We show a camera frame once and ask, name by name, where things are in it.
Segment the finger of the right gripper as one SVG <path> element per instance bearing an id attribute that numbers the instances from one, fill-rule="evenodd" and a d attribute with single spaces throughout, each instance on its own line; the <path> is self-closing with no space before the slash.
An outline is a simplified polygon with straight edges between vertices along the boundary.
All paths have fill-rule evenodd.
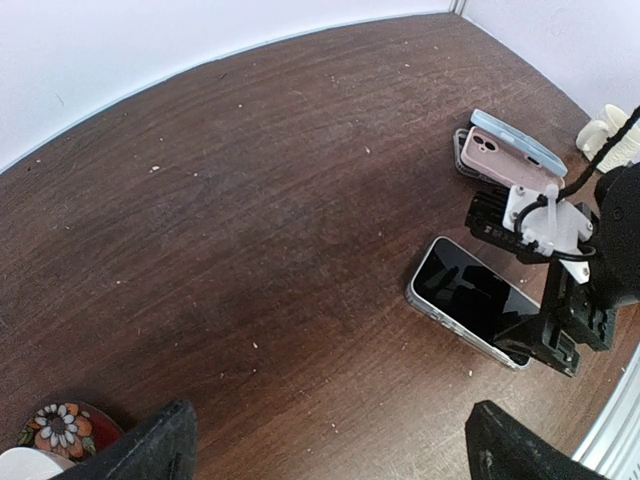
<path id="1" fill-rule="evenodd" d="M 504 351 L 529 356 L 568 377 L 574 377 L 581 357 L 575 342 L 548 314 L 512 315 L 514 322 L 493 337 Z"/>

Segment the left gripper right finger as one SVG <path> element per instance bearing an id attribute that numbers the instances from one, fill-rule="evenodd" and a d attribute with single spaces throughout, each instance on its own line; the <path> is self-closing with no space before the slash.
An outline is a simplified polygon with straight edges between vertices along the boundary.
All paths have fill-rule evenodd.
<path id="1" fill-rule="evenodd" d="M 600 479 L 549 445 L 490 400 L 473 406 L 465 423 L 473 479 Z"/>

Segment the clear magsafe phone case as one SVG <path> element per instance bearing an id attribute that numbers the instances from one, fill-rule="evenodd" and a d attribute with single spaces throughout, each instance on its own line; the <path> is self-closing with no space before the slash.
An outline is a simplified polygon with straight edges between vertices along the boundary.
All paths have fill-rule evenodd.
<path id="1" fill-rule="evenodd" d="M 503 366 L 506 366 L 514 371 L 523 371 L 531 366 L 532 361 L 529 357 L 526 357 L 524 362 L 522 363 L 515 361 L 506 353 L 502 352 L 496 347 L 491 346 L 488 342 L 482 340 L 470 330 L 463 327 L 460 323 L 448 317 L 444 312 L 428 305 L 425 301 L 414 298 L 411 295 L 407 296 L 407 301 L 414 309 L 421 312 L 422 314 L 427 315 L 429 318 L 454 333 L 476 351 L 482 353 L 488 358 L 497 361 Z"/>

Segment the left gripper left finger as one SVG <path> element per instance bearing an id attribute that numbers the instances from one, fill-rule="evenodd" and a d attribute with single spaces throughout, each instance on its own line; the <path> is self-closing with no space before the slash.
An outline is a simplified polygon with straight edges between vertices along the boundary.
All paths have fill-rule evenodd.
<path id="1" fill-rule="evenodd" d="M 56 478 L 192 479 L 197 457 L 197 426 L 192 403 L 174 400 L 96 456 Z"/>

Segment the silver smartphone black screen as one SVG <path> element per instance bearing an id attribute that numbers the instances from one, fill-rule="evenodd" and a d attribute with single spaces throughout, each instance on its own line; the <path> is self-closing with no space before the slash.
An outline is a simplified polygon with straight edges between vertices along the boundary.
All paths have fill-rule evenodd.
<path id="1" fill-rule="evenodd" d="M 445 236 L 427 248 L 407 284 L 406 299 L 408 295 L 444 312 L 496 348 L 493 337 L 509 325 L 512 315 L 539 312 L 538 302 Z M 501 351 L 519 363 L 529 357 Z"/>

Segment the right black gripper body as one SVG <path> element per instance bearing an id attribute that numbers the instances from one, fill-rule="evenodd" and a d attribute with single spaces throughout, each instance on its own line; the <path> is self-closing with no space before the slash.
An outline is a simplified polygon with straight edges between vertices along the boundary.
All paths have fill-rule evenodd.
<path id="1" fill-rule="evenodd" d="M 537 316 L 541 328 L 537 359 L 573 377 L 581 362 L 576 346 L 586 345 L 595 352 L 610 350 L 615 320 L 615 309 L 598 306 L 590 287 L 578 284 L 562 263 L 554 261 L 549 265 Z"/>

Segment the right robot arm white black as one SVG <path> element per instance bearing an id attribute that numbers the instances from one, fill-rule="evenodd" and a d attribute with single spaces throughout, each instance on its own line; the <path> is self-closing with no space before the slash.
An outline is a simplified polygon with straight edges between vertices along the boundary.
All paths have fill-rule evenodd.
<path id="1" fill-rule="evenodd" d="M 589 280 L 578 283 L 560 261 L 550 263 L 540 310 L 507 316 L 494 336 L 504 351 L 532 357 L 567 375 L 577 373 L 578 344 L 613 345 L 617 311 L 639 302 L 639 167 L 618 167 L 598 180 L 600 218 L 590 246 Z"/>

